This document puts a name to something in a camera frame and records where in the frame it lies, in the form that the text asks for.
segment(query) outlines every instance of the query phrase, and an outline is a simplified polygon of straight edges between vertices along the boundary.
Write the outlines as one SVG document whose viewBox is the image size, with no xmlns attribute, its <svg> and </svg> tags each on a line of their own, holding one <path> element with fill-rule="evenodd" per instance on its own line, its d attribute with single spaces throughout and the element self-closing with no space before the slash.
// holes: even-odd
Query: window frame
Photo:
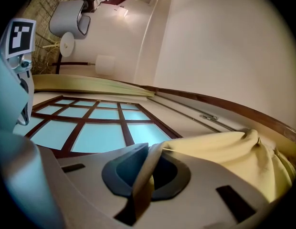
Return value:
<svg viewBox="0 0 296 229">
<path fill-rule="evenodd" d="M 72 100 L 73 102 L 69 104 L 56 104 L 56 102 L 60 100 Z M 85 105 L 74 105 L 75 103 L 79 101 L 87 101 L 87 102 L 94 102 L 92 106 L 85 106 Z M 117 108 L 106 108 L 106 107 L 98 107 L 97 105 L 100 102 L 108 102 L 108 103 L 116 103 Z M 138 110 L 134 109 L 123 109 L 120 104 L 131 104 L 138 108 Z M 47 107 L 47 106 L 59 106 L 62 107 L 58 111 L 54 112 L 53 114 L 40 114 L 37 113 L 37 111 Z M 86 108 L 87 112 L 86 114 L 80 118 L 80 117 L 67 117 L 67 116 L 59 116 L 58 114 L 63 112 L 65 109 L 69 107 L 76 107 L 76 108 Z M 119 120 L 110 120 L 110 119 L 90 119 L 89 116 L 95 109 L 106 109 L 106 110 L 117 110 L 119 114 Z M 129 111 L 141 111 L 144 113 L 150 120 L 126 120 L 123 114 L 123 110 L 129 110 Z M 132 135 L 129 131 L 129 128 L 127 126 L 128 123 L 151 123 L 158 126 L 165 134 L 167 134 L 170 138 L 180 138 L 182 137 L 180 134 L 175 132 L 173 129 L 171 129 L 169 126 L 167 126 L 165 123 L 160 121 L 158 118 L 156 118 L 152 113 L 150 113 L 148 110 L 146 110 L 143 106 L 137 103 L 130 103 L 130 102 L 119 102 L 119 101 L 109 101 L 109 100 L 100 100 L 100 99 L 90 99 L 90 98 L 78 98 L 78 97 L 67 97 L 60 95 L 58 97 L 54 97 L 52 99 L 46 100 L 42 103 L 36 104 L 32 108 L 32 117 L 43 119 L 40 123 L 38 123 L 33 129 L 31 129 L 25 137 L 31 138 L 33 137 L 43 126 L 45 126 L 49 121 L 55 120 L 55 121 L 64 121 L 64 122 L 73 122 L 77 123 L 74 130 L 70 133 L 69 137 L 65 141 L 65 144 L 63 145 L 61 150 L 52 149 L 52 152 L 54 153 L 56 158 L 65 158 L 65 157 L 75 157 L 75 156 L 83 156 L 83 155 L 91 155 L 94 153 L 77 153 L 72 152 L 71 149 L 73 148 L 73 145 L 80 134 L 80 131 L 84 127 L 86 123 L 115 123 L 120 124 L 122 128 L 123 137 L 126 143 L 126 146 L 130 146 L 134 144 Z"/>
</svg>

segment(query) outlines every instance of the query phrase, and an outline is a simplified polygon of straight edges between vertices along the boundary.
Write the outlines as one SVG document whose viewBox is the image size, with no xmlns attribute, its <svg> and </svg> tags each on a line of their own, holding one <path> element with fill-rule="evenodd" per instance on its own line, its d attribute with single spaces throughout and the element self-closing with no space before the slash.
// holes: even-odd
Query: window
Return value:
<svg viewBox="0 0 296 229">
<path fill-rule="evenodd" d="M 139 104 L 63 96 L 34 106 L 29 124 L 13 132 L 51 148 L 57 158 L 181 137 Z"/>
</svg>

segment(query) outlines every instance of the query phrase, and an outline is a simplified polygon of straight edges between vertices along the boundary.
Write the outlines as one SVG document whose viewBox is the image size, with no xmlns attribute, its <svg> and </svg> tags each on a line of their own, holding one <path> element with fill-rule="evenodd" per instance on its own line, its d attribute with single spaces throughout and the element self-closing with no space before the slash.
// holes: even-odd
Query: white lampshade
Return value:
<svg viewBox="0 0 296 229">
<path fill-rule="evenodd" d="M 112 75 L 114 73 L 115 57 L 107 55 L 98 55 L 95 62 L 95 71 L 97 74 Z"/>
<path fill-rule="evenodd" d="M 119 7 L 118 10 L 117 10 L 117 14 L 119 17 L 125 17 L 127 14 L 128 14 L 128 10 L 122 8 L 122 7 Z"/>
</svg>

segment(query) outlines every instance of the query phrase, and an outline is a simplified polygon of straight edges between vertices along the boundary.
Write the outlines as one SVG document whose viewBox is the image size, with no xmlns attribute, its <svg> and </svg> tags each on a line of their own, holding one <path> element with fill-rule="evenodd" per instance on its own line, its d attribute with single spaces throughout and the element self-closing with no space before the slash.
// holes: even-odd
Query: gray chair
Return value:
<svg viewBox="0 0 296 229">
<path fill-rule="evenodd" d="M 62 37 L 69 31 L 75 39 L 85 38 L 91 18 L 81 14 L 83 6 L 83 0 L 60 2 L 49 22 L 51 33 Z"/>
</svg>

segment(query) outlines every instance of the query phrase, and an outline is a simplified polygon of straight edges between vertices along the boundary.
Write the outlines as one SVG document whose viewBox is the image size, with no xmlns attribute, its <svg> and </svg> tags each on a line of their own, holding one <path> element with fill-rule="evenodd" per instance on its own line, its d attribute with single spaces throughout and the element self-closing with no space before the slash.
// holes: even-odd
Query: window pane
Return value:
<svg viewBox="0 0 296 229">
<path fill-rule="evenodd" d="M 56 102 L 56 104 L 70 104 L 72 103 L 74 100 L 60 100 L 58 102 Z"/>
<path fill-rule="evenodd" d="M 156 124 L 127 124 L 133 141 L 137 143 L 149 143 L 149 146 L 170 140 Z"/>
<path fill-rule="evenodd" d="M 13 133 L 18 135 L 26 135 L 33 129 L 38 123 L 40 123 L 43 119 L 30 117 L 28 125 L 19 125 L 16 124 L 14 127 Z"/>
<path fill-rule="evenodd" d="M 120 104 L 122 109 L 138 109 L 135 105 L 132 104 Z"/>
<path fill-rule="evenodd" d="M 59 113 L 58 115 L 59 116 L 82 118 L 88 110 L 89 109 L 87 109 L 87 108 L 72 108 L 72 107 L 69 107 L 69 108 L 65 109 L 64 111 L 62 111 L 61 113 Z"/>
<path fill-rule="evenodd" d="M 51 120 L 31 140 L 44 147 L 61 150 L 77 123 Z"/>
<path fill-rule="evenodd" d="M 58 111 L 61 108 L 62 107 L 58 107 L 58 106 L 47 106 L 47 107 L 37 111 L 37 113 L 51 115 L 51 114 L 53 114 L 54 112 Z"/>
<path fill-rule="evenodd" d="M 123 110 L 126 120 L 150 120 L 143 112 Z"/>
<path fill-rule="evenodd" d="M 105 107 L 105 108 L 117 108 L 117 104 L 116 103 L 105 103 L 105 102 L 101 102 L 97 106 L 98 107 Z"/>
<path fill-rule="evenodd" d="M 120 124 L 85 124 L 72 152 L 104 153 L 125 146 Z"/>
<path fill-rule="evenodd" d="M 119 114 L 117 110 L 95 109 L 89 118 L 119 120 Z"/>
<path fill-rule="evenodd" d="M 75 103 L 74 105 L 82 105 L 82 106 L 93 106 L 95 102 L 89 102 L 89 101 L 79 101 Z"/>
</svg>

